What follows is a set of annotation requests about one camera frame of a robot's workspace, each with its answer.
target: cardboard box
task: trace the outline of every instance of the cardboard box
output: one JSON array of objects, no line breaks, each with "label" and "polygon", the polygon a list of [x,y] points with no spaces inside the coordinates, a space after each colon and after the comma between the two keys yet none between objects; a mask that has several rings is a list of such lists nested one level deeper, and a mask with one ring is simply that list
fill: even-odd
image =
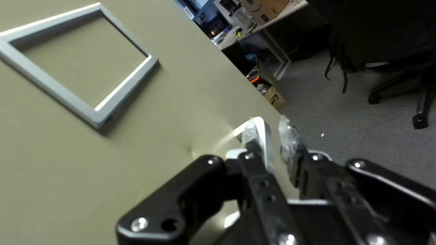
[{"label": "cardboard box", "polygon": [[239,0],[239,2],[260,26],[276,17],[288,0]]},{"label": "cardboard box", "polygon": [[275,107],[275,110],[280,111],[286,100],[284,98],[275,90],[275,87],[269,87],[269,90],[264,94],[264,98]]}]

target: bolt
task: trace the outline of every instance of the bolt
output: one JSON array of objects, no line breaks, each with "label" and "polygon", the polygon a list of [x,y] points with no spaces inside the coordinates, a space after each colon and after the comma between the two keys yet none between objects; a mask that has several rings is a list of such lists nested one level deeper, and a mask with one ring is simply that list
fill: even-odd
[{"label": "bolt", "polygon": [[366,241],[369,245],[389,245],[388,239],[378,234],[366,235]]},{"label": "bolt", "polygon": [[280,234],[277,238],[279,245],[296,245],[296,238],[292,234]]},{"label": "bolt", "polygon": [[356,169],[365,167],[365,162],[363,160],[356,160],[356,162],[354,162],[354,166]]},{"label": "bolt", "polygon": [[140,233],[148,227],[148,220],[145,218],[137,218],[132,222],[130,230],[133,233]]},{"label": "bolt", "polygon": [[313,159],[313,160],[320,160],[320,159],[321,159],[321,156],[320,156],[320,155],[317,155],[317,154],[313,154],[313,155],[311,155],[311,159]]},{"label": "bolt", "polygon": [[254,158],[254,154],[249,152],[249,154],[245,154],[245,159],[251,159]]},{"label": "bolt", "polygon": [[213,158],[207,160],[207,164],[215,164],[216,162],[219,162],[219,159],[216,156],[213,156]]}]

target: metal frame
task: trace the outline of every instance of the metal frame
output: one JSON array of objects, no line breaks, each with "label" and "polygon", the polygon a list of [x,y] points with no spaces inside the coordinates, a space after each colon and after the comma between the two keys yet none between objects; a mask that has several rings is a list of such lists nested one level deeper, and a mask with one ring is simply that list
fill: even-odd
[{"label": "metal frame", "polygon": [[434,190],[365,159],[336,164],[301,143],[284,160],[301,198],[288,201],[258,141],[236,159],[193,160],[118,219],[118,245],[196,243],[228,200],[239,215],[226,219],[213,245],[434,245]]},{"label": "metal frame", "polygon": [[265,39],[268,49],[280,62],[280,65],[275,71],[272,71],[272,75],[279,80],[283,77],[291,61],[287,57],[286,51],[281,49],[281,46],[275,41],[275,38],[266,30],[261,30],[258,31],[258,34]]},{"label": "metal frame", "polygon": [[[103,100],[95,107],[87,105],[81,98],[40,69],[35,62],[20,53],[12,42],[25,42],[29,35],[51,31],[54,28],[85,20],[85,17],[100,13],[119,31],[145,58],[136,66]],[[32,22],[16,28],[0,32],[0,57],[16,71],[28,77],[33,84],[51,95],[57,102],[68,107],[95,129],[108,121],[112,111],[127,98],[127,95],[149,73],[157,58],[151,56],[137,39],[99,2],[59,13],[47,19]]]}]

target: rectangular frame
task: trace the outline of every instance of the rectangular frame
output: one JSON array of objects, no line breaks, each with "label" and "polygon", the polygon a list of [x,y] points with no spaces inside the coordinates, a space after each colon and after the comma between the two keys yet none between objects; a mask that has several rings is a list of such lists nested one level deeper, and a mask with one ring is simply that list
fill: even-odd
[{"label": "rectangular frame", "polygon": [[[138,49],[138,51],[145,56],[145,58],[103,100],[100,100],[95,107],[91,107],[81,98],[39,68],[35,62],[28,60],[12,45],[12,42],[25,42],[25,38],[29,35],[50,31],[73,22],[80,22],[95,13],[102,13],[102,16],[108,20],[108,23],[117,28],[119,34],[122,34],[136,49]],[[0,57],[95,129],[102,128],[104,122],[108,121],[114,110],[123,100],[126,100],[127,95],[133,92],[138,83],[157,62],[157,58],[151,56],[137,42],[137,39],[99,2],[0,32]]]}]

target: desk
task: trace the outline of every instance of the desk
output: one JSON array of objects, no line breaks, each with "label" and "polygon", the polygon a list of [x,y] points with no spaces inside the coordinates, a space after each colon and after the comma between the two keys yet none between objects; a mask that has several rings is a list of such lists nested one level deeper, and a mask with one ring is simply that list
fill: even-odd
[{"label": "desk", "polygon": [[288,60],[286,51],[280,47],[280,45],[276,43],[276,41],[268,34],[268,31],[265,31],[265,28],[268,26],[272,26],[273,23],[295,13],[296,11],[299,11],[301,8],[303,8],[306,5],[307,5],[306,0],[290,0],[288,4],[283,8],[283,11],[275,19],[269,20],[265,24],[261,24],[261,26],[251,28],[249,32],[246,32],[241,38],[238,38],[235,34],[235,30],[238,27],[232,27],[226,34],[226,37],[221,39],[221,42],[217,43],[216,46],[219,50],[223,50],[238,41],[241,42],[243,39],[247,39],[247,38],[258,34],[258,37],[261,37],[264,39],[264,42],[266,43],[266,47],[271,50],[271,53],[280,62],[280,65],[275,71],[271,71],[271,73],[273,73],[273,76],[276,79],[280,79],[283,76],[284,71],[287,69],[290,60]]},{"label": "desk", "polygon": [[309,2],[306,0],[290,0],[288,4],[283,8],[283,11],[272,20],[254,27],[250,32],[257,32],[290,15],[292,15],[294,12],[299,11],[301,8],[309,5]]}]

